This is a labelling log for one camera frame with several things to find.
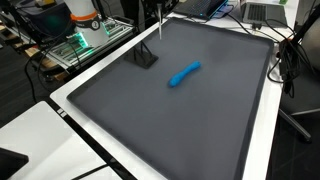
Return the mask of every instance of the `laptop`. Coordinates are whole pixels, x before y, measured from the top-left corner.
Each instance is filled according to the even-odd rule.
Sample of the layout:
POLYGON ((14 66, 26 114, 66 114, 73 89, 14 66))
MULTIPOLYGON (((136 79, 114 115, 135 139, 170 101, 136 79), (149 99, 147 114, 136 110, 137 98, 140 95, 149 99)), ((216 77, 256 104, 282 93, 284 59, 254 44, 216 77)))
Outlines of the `laptop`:
POLYGON ((227 2, 228 0, 186 0, 180 2, 173 12, 189 18, 209 20, 227 2))
POLYGON ((28 162, 28 156, 0 148, 0 179, 10 178, 28 162))
POLYGON ((240 0, 241 13, 244 23, 249 24, 261 24, 267 26, 266 20, 274 19, 276 21, 268 21, 272 27, 285 27, 287 28, 287 19, 282 5, 263 4, 263 3, 251 3, 246 0, 240 0))

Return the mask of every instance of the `gray tray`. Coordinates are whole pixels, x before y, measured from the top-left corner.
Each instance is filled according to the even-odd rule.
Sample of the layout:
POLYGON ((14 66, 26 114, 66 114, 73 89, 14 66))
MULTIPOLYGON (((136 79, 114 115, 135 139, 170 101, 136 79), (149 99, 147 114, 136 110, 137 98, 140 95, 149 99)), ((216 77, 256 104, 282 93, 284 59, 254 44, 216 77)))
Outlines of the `gray tray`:
POLYGON ((162 37, 144 40, 159 56, 150 69, 125 54, 69 101, 168 179, 241 179, 273 42, 179 19, 162 37))

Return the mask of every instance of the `blue object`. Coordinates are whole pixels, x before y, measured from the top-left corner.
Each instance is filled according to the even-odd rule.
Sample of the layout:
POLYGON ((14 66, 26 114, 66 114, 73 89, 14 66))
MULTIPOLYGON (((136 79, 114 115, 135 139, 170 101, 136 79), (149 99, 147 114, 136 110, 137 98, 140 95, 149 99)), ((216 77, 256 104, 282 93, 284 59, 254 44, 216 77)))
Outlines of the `blue object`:
POLYGON ((184 77, 186 77, 190 72, 198 69, 200 66, 201 66, 201 63, 199 61, 194 61, 189 66, 187 66, 184 70, 172 76, 172 78, 169 80, 170 87, 175 87, 179 85, 180 82, 184 79, 184 77))

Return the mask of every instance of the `white table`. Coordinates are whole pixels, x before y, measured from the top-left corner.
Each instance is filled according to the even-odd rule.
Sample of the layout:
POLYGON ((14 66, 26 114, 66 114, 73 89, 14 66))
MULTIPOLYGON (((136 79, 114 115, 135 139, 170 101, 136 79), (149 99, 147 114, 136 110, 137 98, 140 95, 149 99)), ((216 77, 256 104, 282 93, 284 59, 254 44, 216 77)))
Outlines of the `white table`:
MULTIPOLYGON (((278 0, 272 1, 261 0, 259 2, 279 2, 278 0)), ((298 3, 298 0, 289 0, 287 5, 285 6, 287 21, 289 26, 292 28, 295 22, 298 3)), ((240 4, 233 11, 233 16, 240 17, 239 8, 240 4)), ((176 14, 171 14, 170 16, 181 17, 176 14)), ((219 20, 211 20, 207 24, 211 26, 226 28, 239 27, 239 25, 229 17, 219 20)), ((244 26, 246 28, 250 28, 250 25, 244 24, 244 26)), ((90 135, 92 135, 112 156, 114 156, 136 178, 146 180, 165 178, 152 167, 150 167, 148 164, 146 164, 143 160, 138 158, 130 150, 128 150, 124 145, 122 145, 119 141, 112 137, 108 132, 100 128, 90 118, 88 118, 78 109, 76 109, 70 102, 68 102, 66 97, 68 96, 68 94, 70 94, 73 90, 75 90, 89 78, 97 74, 100 70, 102 70, 115 59, 117 59, 124 52, 126 52, 135 44, 144 39, 148 34, 157 30, 157 28, 157 24, 153 25, 151 28, 147 29, 139 36, 137 36, 136 38, 134 38, 133 40, 131 40, 130 42, 113 52, 112 54, 110 54, 109 56, 105 57, 103 60, 92 66, 87 71, 80 74, 78 77, 76 77, 75 79, 73 79, 72 81, 70 81, 54 93, 52 93, 50 96, 51 99, 53 99, 62 109, 64 109, 73 119, 75 119, 90 135)), ((285 35, 291 34, 291 32, 288 29, 278 30, 285 35)), ((269 30, 269 28, 267 27, 263 27, 261 31, 281 40, 281 38, 277 34, 269 30)), ((267 79, 265 80, 261 94, 259 109, 253 128, 249 152, 246 160, 246 167, 243 175, 243 179, 245 180, 262 180, 266 177, 274 128, 276 124, 278 107, 281 98, 281 90, 282 89, 279 84, 272 83, 267 79)))
MULTIPOLYGON (((10 179, 72 179, 106 164, 45 102, 1 128, 0 147, 29 157, 10 179)), ((84 179, 121 180, 109 167, 84 179)))

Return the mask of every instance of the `black chair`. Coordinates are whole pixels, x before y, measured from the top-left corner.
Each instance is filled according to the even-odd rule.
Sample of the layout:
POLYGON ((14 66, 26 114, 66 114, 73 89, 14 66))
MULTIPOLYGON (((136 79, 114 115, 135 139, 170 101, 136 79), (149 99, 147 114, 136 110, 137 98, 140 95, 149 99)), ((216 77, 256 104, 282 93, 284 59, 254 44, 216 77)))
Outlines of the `black chair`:
POLYGON ((306 50, 316 75, 306 66, 301 69, 301 75, 294 80, 294 98, 283 93, 279 115, 291 124, 307 142, 311 135, 296 120, 307 117, 320 117, 320 18, 304 35, 302 46, 306 50))

